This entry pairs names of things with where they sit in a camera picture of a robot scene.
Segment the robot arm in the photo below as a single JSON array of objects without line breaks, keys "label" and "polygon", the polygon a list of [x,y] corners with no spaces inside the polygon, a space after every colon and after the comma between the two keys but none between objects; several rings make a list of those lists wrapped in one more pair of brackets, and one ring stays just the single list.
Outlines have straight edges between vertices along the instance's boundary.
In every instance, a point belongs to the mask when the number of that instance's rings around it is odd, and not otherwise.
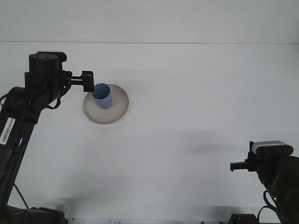
[{"label": "robot arm", "polygon": [[299,224],[299,158],[290,156],[292,153],[292,146],[281,141],[250,142],[245,162],[230,164],[231,171],[257,172],[282,224]]},{"label": "robot arm", "polygon": [[[73,84],[84,91],[93,91],[93,72],[83,71],[73,77],[62,69],[66,61],[63,52],[37,52],[29,56],[29,72],[25,73],[25,88],[14,87],[5,95],[0,111],[0,212],[7,202],[34,125],[45,108],[55,109],[60,98]],[[49,106],[57,100],[54,107]]]}]

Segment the barcode label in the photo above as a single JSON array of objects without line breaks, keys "label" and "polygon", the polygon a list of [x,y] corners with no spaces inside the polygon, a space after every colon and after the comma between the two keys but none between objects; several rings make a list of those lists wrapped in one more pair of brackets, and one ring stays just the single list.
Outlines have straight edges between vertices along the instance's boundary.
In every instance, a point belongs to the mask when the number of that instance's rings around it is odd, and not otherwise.
[{"label": "barcode label", "polygon": [[15,122],[15,119],[14,118],[8,118],[7,119],[7,122],[5,124],[5,127],[2,131],[2,134],[0,136],[0,144],[2,145],[6,145],[7,143],[7,140],[9,138],[9,135],[10,135],[10,132],[11,130],[13,129],[13,126],[14,126],[14,122]]}]

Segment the white wall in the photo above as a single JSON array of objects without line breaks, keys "label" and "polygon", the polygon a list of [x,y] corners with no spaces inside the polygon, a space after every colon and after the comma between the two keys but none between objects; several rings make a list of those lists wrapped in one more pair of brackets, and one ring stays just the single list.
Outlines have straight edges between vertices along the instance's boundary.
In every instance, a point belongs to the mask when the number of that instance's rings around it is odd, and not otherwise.
[{"label": "white wall", "polygon": [[[92,70],[130,99],[125,117],[106,126],[84,115],[78,86],[42,112],[16,180],[30,206],[224,221],[264,205],[256,174],[229,171],[250,140],[285,141],[299,156],[297,44],[124,44],[297,43],[299,2],[0,4],[0,95],[24,85],[29,54],[52,49],[68,55],[65,70]],[[10,204],[22,207],[15,191]],[[262,220],[277,218],[265,211]]]},{"label": "white wall", "polygon": [[1,41],[298,43],[297,0],[1,0]]}]

